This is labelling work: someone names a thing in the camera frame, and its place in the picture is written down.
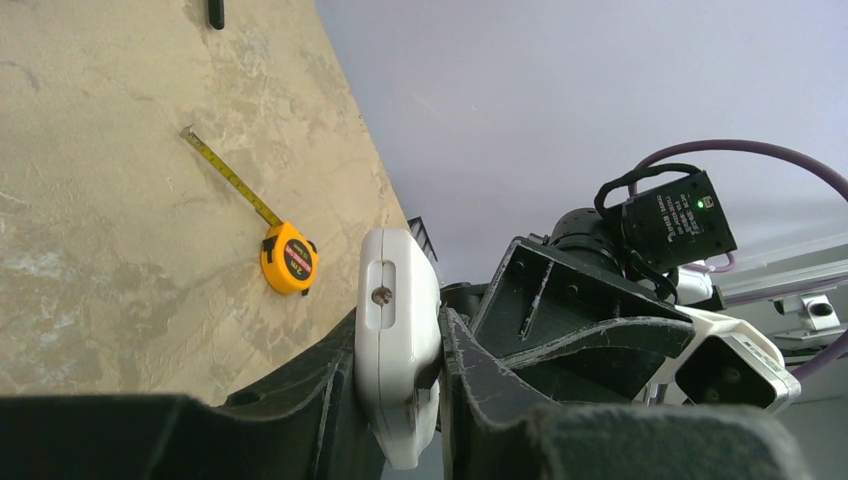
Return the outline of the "white remote control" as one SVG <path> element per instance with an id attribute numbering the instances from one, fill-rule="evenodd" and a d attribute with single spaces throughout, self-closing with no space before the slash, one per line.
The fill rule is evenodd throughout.
<path id="1" fill-rule="evenodd" d="M 360 250 L 354 376 L 388 463 L 412 470 L 436 430 L 442 364 L 435 271 L 405 229 L 377 228 Z"/>

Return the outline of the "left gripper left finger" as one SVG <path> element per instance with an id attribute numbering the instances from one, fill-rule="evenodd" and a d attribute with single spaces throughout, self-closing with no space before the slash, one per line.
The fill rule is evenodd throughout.
<path id="1" fill-rule="evenodd" d="M 5 479 L 377 479 L 356 398 L 355 318 L 210 406 L 185 394 L 1 401 Z"/>

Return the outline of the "small black battery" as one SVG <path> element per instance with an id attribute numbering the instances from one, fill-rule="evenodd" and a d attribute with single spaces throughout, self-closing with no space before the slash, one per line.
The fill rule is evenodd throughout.
<path id="1" fill-rule="evenodd" d="M 223 30 L 226 25 L 225 1 L 207 0 L 206 7 L 207 20 L 210 27 L 215 30 Z"/>

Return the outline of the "yellow tape measure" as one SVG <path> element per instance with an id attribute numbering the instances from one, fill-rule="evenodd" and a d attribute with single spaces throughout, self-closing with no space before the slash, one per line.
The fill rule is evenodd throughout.
<path id="1" fill-rule="evenodd" d="M 180 137 L 231 185 L 269 226 L 260 248 L 260 267 L 269 286 L 283 295 L 306 296 L 311 289 L 319 255 L 315 244 L 292 223 L 282 220 L 240 177 L 192 130 L 184 127 Z"/>

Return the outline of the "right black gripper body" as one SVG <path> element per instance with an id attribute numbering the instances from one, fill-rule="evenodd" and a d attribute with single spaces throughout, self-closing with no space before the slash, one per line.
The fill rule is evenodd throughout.
<path id="1" fill-rule="evenodd" d="M 444 304 L 502 361 L 605 320 L 655 316 L 692 320 L 630 280 L 624 242 L 592 209 L 564 215 L 544 237 L 517 237 L 486 284 L 444 287 Z"/>

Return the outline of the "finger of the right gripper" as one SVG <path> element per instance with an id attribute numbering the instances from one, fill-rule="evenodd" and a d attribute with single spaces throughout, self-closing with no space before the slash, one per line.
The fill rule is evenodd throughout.
<path id="1" fill-rule="evenodd" d="M 506 356 L 502 363 L 554 401 L 632 401 L 695 333 L 683 320 L 615 318 Z"/>

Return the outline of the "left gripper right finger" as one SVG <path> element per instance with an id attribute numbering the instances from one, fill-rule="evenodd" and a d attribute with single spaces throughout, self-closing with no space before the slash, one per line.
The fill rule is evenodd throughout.
<path id="1" fill-rule="evenodd" d="M 558 403 L 440 312 L 448 479 L 810 479 L 797 440 L 749 406 Z"/>

